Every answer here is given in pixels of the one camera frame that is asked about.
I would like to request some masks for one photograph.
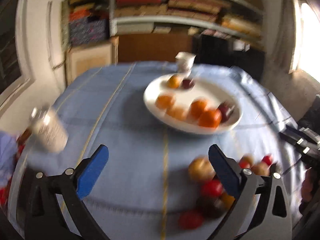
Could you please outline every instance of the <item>wooden cabinet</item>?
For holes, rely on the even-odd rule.
[[[180,33],[126,34],[119,36],[119,62],[175,62],[179,51],[192,51],[192,36]]]

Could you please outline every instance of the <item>yellow stripe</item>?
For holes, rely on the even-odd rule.
[[[79,90],[80,88],[82,88],[85,84],[87,84],[87,83],[89,82],[89,80],[90,80],[91,78],[93,78],[96,74],[98,74],[98,72],[99,72],[101,69],[102,69],[102,67],[101,67],[97,72],[93,73],[85,82],[83,82],[83,83],[81,84],[81,86],[79,86],[79,87],[77,87],[75,90],[73,90],[73,91],[61,102],[61,104],[58,106],[56,112],[59,111],[59,109],[60,109],[60,107],[62,106],[62,104],[63,104],[65,101],[67,101],[67,99],[68,99],[70,96],[72,96],[76,91],[78,91],[78,90]]]
[[[90,77],[88,77],[88,79],[87,79],[85,82],[83,82],[80,86],[78,86],[75,90],[73,90],[73,91],[61,102],[61,104],[58,106],[58,108],[56,109],[56,113],[59,111],[60,107],[65,103],[65,101],[67,101],[67,99],[70,98],[70,96],[72,96],[76,91],[78,91],[80,88],[82,88],[83,85],[87,84],[87,83],[89,82],[89,80],[92,79],[96,74],[98,74],[98,72],[99,72],[101,69],[102,69],[102,67],[101,67],[98,71],[96,71],[95,73],[93,73]],[[31,146],[30,150],[27,152],[26,157],[25,157],[25,159],[23,160],[22,165],[20,166],[19,173],[21,172],[21,169],[25,166],[26,161],[27,161],[28,154],[29,154],[29,152],[32,152],[35,143],[36,143],[36,139],[34,139],[33,145]]]
[[[84,144],[84,147],[83,147],[82,152],[81,152],[81,154],[80,154],[80,156],[79,156],[79,158],[78,158],[78,161],[77,161],[76,166],[78,166],[79,163],[81,162],[82,157],[83,157],[83,155],[84,155],[84,153],[85,153],[85,150],[87,149],[87,146],[88,146],[88,144],[89,144],[89,142],[90,142],[91,136],[92,136],[94,130],[96,129],[96,127],[97,127],[97,125],[98,125],[98,122],[100,121],[100,118],[102,117],[104,111],[105,111],[106,108],[108,107],[108,105],[109,105],[110,101],[112,100],[113,96],[117,93],[119,87],[121,86],[122,82],[123,82],[124,79],[127,77],[127,75],[129,74],[129,72],[130,72],[130,70],[132,69],[133,66],[134,66],[134,64],[132,64],[132,65],[130,66],[129,70],[128,70],[127,73],[124,75],[123,79],[120,81],[120,83],[119,83],[119,85],[117,86],[116,90],[113,92],[113,94],[112,94],[111,97],[109,98],[108,102],[105,104],[103,110],[101,111],[99,117],[97,118],[97,120],[96,120],[94,126],[92,127],[91,132],[90,132],[90,134],[89,134],[89,136],[88,136],[88,138],[87,138],[87,141],[86,141],[85,144]],[[61,205],[61,212],[63,212],[65,206],[66,206],[66,203],[63,201],[63,202],[62,202],[62,205]]]
[[[167,203],[168,203],[168,132],[164,128],[164,150],[163,150],[163,206],[162,206],[162,223],[161,223],[161,240],[165,240],[167,225]]]
[[[243,156],[243,151],[242,151],[242,147],[237,139],[237,136],[236,136],[236,132],[234,130],[231,130],[230,131],[230,134],[231,134],[231,137],[233,139],[233,142],[235,143],[235,148],[236,148],[236,152],[237,152],[237,155],[239,157],[239,159],[242,158]]]

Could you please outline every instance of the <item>folded fabric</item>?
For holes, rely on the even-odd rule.
[[[8,184],[14,171],[18,146],[15,137],[0,131],[0,188]]]

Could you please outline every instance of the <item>person's hand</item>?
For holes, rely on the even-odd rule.
[[[316,180],[316,178],[317,178],[317,173],[314,169],[311,168],[307,170],[305,180],[303,181],[302,187],[301,187],[302,201],[304,202],[311,201],[312,199],[311,191],[313,189],[313,183]]]

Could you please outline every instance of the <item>table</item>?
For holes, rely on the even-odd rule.
[[[118,64],[88,70],[68,86],[54,104],[69,133],[66,148],[60,154],[47,153],[31,137],[18,162],[8,207],[15,228],[22,230],[16,223],[16,202],[27,164],[48,176],[61,174],[100,144],[108,147],[109,161],[84,203],[111,239],[207,239],[220,220],[193,231],[179,230],[177,220],[199,195],[187,167],[212,144],[235,160],[251,153],[258,162],[272,153],[283,169],[298,159],[277,137],[286,123],[296,123],[270,92],[237,67],[195,65],[192,71],[237,98],[243,117],[235,129],[195,136],[160,123],[144,106],[143,92],[153,79],[174,71],[176,65],[167,62]],[[284,177],[293,217],[298,215],[302,175],[299,165]],[[59,202],[70,230],[77,232],[62,199]]]

